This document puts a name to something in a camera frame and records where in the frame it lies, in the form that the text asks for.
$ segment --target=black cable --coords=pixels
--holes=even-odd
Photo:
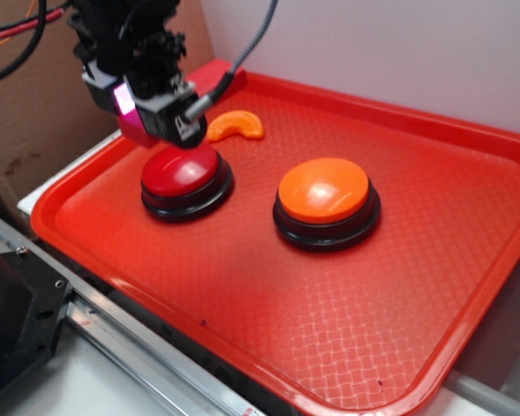
[[[35,32],[31,37],[31,40],[23,50],[23,52],[6,68],[0,70],[0,80],[14,72],[16,69],[21,67],[25,61],[35,51],[36,46],[41,40],[44,27],[46,26],[46,0],[38,0],[38,14],[37,14],[37,25]]]
[[[60,4],[59,6],[50,7],[49,9],[46,9],[46,14],[58,9],[66,10],[71,5],[71,3],[72,0],[68,0],[66,3]],[[22,20],[18,20],[17,22],[2,24],[0,25],[0,32],[2,32],[3,30],[13,29],[16,26],[19,26],[20,24],[32,22],[33,20],[37,19],[37,16],[38,15],[33,15],[30,17],[25,17]]]
[[[150,3],[153,0],[145,0],[143,2],[140,2],[135,7],[129,11],[127,14],[127,17],[125,19],[125,22],[121,25],[120,33],[118,34],[118,39],[123,41],[125,39],[127,30],[129,29],[129,26],[132,23],[132,20],[134,19],[135,15],[140,12],[141,9],[143,9],[148,3]]]
[[[237,72],[237,69],[241,66],[243,61],[246,59],[246,57],[249,55],[249,53],[258,45],[260,42],[260,39],[264,36],[266,33],[266,30],[268,29],[268,26],[270,26],[271,18],[274,16],[274,12],[276,11],[277,6],[277,0],[272,0],[270,4],[270,8],[268,9],[268,12],[266,13],[266,17],[263,20],[262,26],[260,26],[260,29],[258,32],[254,35],[250,43],[247,45],[247,47],[241,52],[241,54],[237,57],[237,59],[233,62],[233,66],[229,70],[231,74],[235,74]]]
[[[277,0],[271,0],[270,7],[266,13],[266,17],[263,20],[262,26],[258,30],[258,32],[254,35],[250,43],[243,49],[243,52],[237,57],[237,59],[233,62],[230,70],[227,71],[222,77],[221,81],[217,84],[217,86],[210,91],[209,93],[204,94],[197,101],[194,102],[184,114],[182,114],[183,120],[186,122],[192,122],[199,117],[202,117],[206,110],[214,105],[216,101],[218,101],[221,96],[227,91],[227,88],[231,85],[233,78],[235,77],[235,73],[238,68],[241,66],[243,61],[249,55],[249,53],[258,45],[268,26],[270,26],[271,18],[274,16],[274,12],[276,11]]]
[[[231,69],[224,74],[224,77],[221,79],[219,84],[208,94],[211,97],[212,103],[218,101],[224,92],[227,91],[227,88],[229,88],[231,82],[233,81],[238,68],[263,38],[266,30],[268,29],[268,26],[270,26],[271,18],[274,16],[274,12],[276,11],[276,6],[277,0],[271,0],[270,7],[266,12],[266,17],[264,18],[262,26],[260,26],[258,32],[254,35],[246,48],[243,49],[243,52],[239,54],[237,59],[233,62]]]

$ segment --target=aluminum rail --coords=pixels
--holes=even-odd
[[[50,254],[0,219],[0,251],[25,247],[74,289],[67,323],[173,416],[265,416]]]
[[[457,370],[451,370],[443,385],[497,416],[520,416],[520,403]]]

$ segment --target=white wall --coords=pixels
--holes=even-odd
[[[202,0],[232,61],[269,0]],[[280,0],[249,71],[520,133],[520,0]]]

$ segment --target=metal rail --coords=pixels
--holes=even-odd
[[[173,416],[265,416],[0,219],[0,251],[25,247],[74,288],[67,322]]]

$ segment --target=red wire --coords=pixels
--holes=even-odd
[[[54,20],[59,19],[63,15],[63,9],[52,10],[46,15],[46,23],[53,22]],[[19,35],[22,32],[27,30],[34,29],[37,25],[37,20],[31,20],[30,22],[26,22],[16,26],[15,28],[3,30],[0,32],[0,39],[5,39],[6,37],[12,37],[15,35]]]

